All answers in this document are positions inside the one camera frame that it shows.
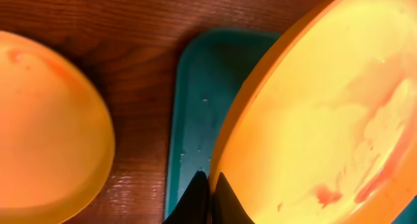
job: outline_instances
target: green plastic tray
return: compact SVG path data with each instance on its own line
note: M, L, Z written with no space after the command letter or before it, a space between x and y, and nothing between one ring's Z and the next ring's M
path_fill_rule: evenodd
M185 49L177 69L165 218L195 172L209 173L214 144L232 101L279 37L278 33L220 27L199 35ZM417 199L394 223L417 223Z

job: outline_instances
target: orange plastic container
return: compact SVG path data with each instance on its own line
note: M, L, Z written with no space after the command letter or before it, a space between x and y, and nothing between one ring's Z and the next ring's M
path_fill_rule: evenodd
M417 194L417 0L329 0L237 94L210 174L256 223L391 223Z
M94 199L113 161L113 127L72 64L0 32L0 119L0 223L61 223Z

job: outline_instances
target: wooden table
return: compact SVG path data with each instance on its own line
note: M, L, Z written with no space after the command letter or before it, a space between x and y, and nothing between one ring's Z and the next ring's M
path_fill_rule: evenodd
M74 62L111 110L113 170L68 223L161 223L175 70L185 45L216 26L284 32L323 0L0 0L0 29Z

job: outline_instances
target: red streak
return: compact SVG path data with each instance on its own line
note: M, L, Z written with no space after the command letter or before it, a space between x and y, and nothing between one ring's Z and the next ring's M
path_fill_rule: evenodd
M373 168L373 166L375 165L375 163L377 162L378 158L379 158L380 154L378 154L377 156L375 156L375 158L373 158L371 160L371 163L369 165L369 167L367 168L367 170L365 171L364 175L362 176L362 178L360 179L358 186L354 189L355 191L357 191L362 184L364 184L365 179L368 177L368 175L371 173L371 170Z
M75 88L77 88L78 91L82 91L83 87L82 84L76 79L76 77L71 74L66 68L62 67L61 65L57 64L56 62L54 62L53 60L44 57L40 54L37 53L33 53L30 51L24 51L24 50L20 50L20 49L12 49L8 52L8 58L10 59L10 61L12 63L18 63L20 62L20 59L22 58L23 54L32 54L37 56L40 60L42 60L42 62L44 62L48 68L59 78L61 78L63 81L70 83L72 85L75 86Z
M385 162L384 167L377 173L358 193L355 198L356 203L364 202L372 192L383 185L396 172L399 163L403 159L404 154L411 145L413 133L417 127L417 114L413 113L409 120L408 126L405 127L403 135L400 137L397 145L392 151L391 155Z
M330 191L324 184L318 185L316 188L316 197L319 200L319 204L323 204L321 208L326 208L329 204L338 202L342 196L342 193Z
M384 106L390 101L395 88L407 77L407 71L398 68L402 59L404 59L402 55L396 55L384 63L371 61L362 75L347 84L337 100L327 103L327 106L333 108L347 104L358 104L369 109L367 116L353 127L354 138L356 138L354 148L360 146L360 142L364 140L363 132L369 119L377 114L380 106Z

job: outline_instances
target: black plastic piece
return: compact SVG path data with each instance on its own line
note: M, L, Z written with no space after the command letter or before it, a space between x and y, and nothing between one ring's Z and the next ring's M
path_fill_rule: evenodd
M206 224L209 197L207 176L204 172L198 171L178 205L163 224Z
M220 173L212 203L213 224L254 224L223 173Z

